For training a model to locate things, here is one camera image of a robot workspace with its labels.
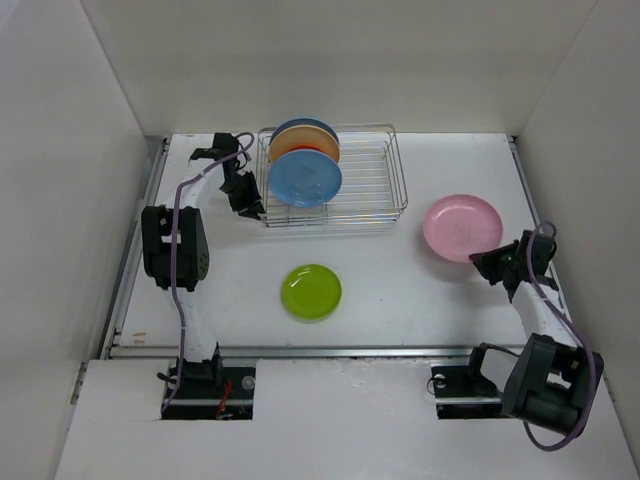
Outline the pink plate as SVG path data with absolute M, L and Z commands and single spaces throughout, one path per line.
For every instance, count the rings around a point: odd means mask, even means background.
M 503 231 L 498 211 L 486 200 L 469 194 L 436 200 L 422 225 L 424 239 L 433 252 L 456 263 L 470 263 L 472 254 L 497 249 Z

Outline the small orange plate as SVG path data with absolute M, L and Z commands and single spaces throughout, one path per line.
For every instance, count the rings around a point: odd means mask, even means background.
M 313 145 L 299 145 L 299 146 L 293 147 L 289 151 L 297 151 L 297 150 L 313 150 L 313 151 L 318 151 L 318 152 L 324 152 L 324 150 L 322 150 L 321 148 L 313 146 Z

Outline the lime green plate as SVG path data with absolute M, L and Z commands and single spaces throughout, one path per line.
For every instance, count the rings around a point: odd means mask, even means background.
M 331 315 L 342 299 L 342 284 L 338 275 L 320 264 L 294 268 L 281 286 L 281 301 L 294 317 L 310 322 Z

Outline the wire dish rack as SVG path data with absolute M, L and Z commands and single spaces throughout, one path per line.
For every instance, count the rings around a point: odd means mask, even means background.
M 290 206 L 268 186 L 269 141 L 273 127 L 259 131 L 254 172 L 267 227 L 374 228 L 397 221 L 408 205 L 407 187 L 395 127 L 389 123 L 337 125 L 342 186 L 321 206 Z

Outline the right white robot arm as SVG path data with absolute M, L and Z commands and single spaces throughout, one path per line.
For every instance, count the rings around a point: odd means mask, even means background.
M 604 370 L 602 356 L 559 306 L 559 289 L 546 275 L 557 251 L 556 228 L 543 223 L 496 250 L 469 259 L 481 276 L 500 284 L 518 313 L 527 342 L 508 378 L 498 387 L 502 414 L 563 437 L 557 450 L 582 434 Z

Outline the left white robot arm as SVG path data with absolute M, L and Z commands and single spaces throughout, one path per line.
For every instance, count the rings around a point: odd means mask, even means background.
M 173 388 L 189 381 L 205 397 L 221 390 L 224 373 L 217 367 L 218 342 L 212 327 L 187 298 L 210 268 L 203 203 L 220 192 L 240 217 L 259 220 L 266 213 L 256 177 L 246 169 L 254 140 L 248 132 L 216 133 L 209 147 L 190 154 L 187 173 L 169 199 L 141 213 L 144 271 L 167 292 L 179 322 L 176 371 L 160 377 Z

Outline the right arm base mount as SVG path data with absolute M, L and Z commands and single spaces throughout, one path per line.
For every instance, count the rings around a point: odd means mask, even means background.
M 497 387 L 484 377 L 472 375 L 467 365 L 432 366 L 428 389 L 435 398 L 439 420 L 505 417 Z

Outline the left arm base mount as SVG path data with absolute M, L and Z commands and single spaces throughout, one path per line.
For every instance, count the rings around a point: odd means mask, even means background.
M 235 421 L 253 418 L 256 365 L 234 364 L 221 357 L 208 362 L 184 362 L 156 377 L 164 383 L 162 420 Z

